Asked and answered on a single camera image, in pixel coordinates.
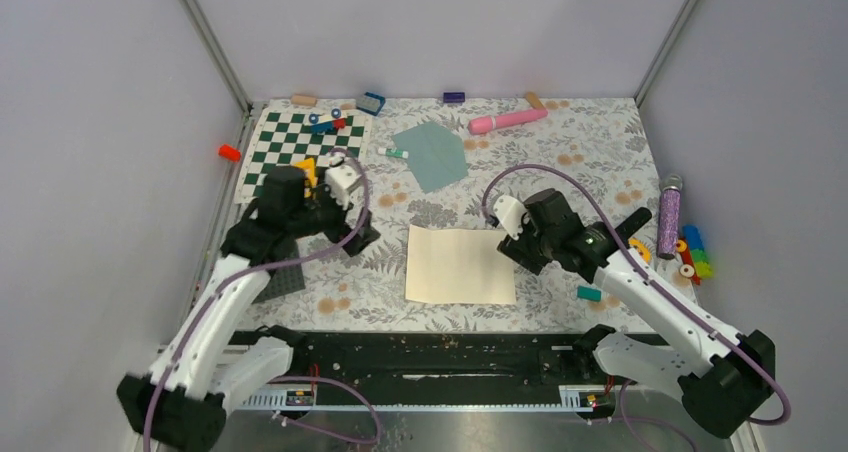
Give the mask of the cream paper letter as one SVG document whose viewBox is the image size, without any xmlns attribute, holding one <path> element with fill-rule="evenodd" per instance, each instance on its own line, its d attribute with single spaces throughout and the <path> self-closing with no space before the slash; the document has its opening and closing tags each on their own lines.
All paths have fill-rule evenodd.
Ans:
<svg viewBox="0 0 848 452">
<path fill-rule="evenodd" d="M 434 230 L 412 225 L 407 242 L 405 298 L 425 304 L 513 305 L 514 263 L 496 230 Z"/>
</svg>

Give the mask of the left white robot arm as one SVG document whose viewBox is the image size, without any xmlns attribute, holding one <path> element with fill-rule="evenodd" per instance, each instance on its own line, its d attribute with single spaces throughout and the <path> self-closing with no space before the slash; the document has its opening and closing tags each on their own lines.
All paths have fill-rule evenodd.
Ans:
<svg viewBox="0 0 848 452">
<path fill-rule="evenodd" d="M 296 383 L 309 373 L 307 352 L 282 338 L 262 338 L 246 355 L 217 371 L 241 315 L 280 269 L 332 255 L 360 252 L 378 238 L 361 207 L 347 222 L 359 188 L 324 181 L 304 192 L 301 182 L 265 186 L 222 243 L 212 274 L 176 336 L 143 375 L 127 374 L 117 396 L 142 448 L 208 451 L 234 409 L 270 380 Z"/>
</svg>

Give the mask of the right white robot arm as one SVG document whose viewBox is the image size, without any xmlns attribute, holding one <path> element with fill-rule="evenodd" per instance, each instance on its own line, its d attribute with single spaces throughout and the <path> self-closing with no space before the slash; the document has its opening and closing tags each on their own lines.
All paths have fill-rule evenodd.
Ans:
<svg viewBox="0 0 848 452">
<path fill-rule="evenodd" d="M 595 326 L 576 346 L 579 379 L 631 379 L 679 401 L 706 432 L 728 438 L 773 395 L 775 344 L 690 301 L 627 245 L 650 217 L 641 207 L 615 228 L 603 221 L 586 225 L 562 193 L 547 189 L 526 201 L 499 197 L 491 219 L 506 232 L 497 247 L 503 255 L 533 274 L 559 264 L 618 298 L 667 344 L 647 345 Z"/>
</svg>

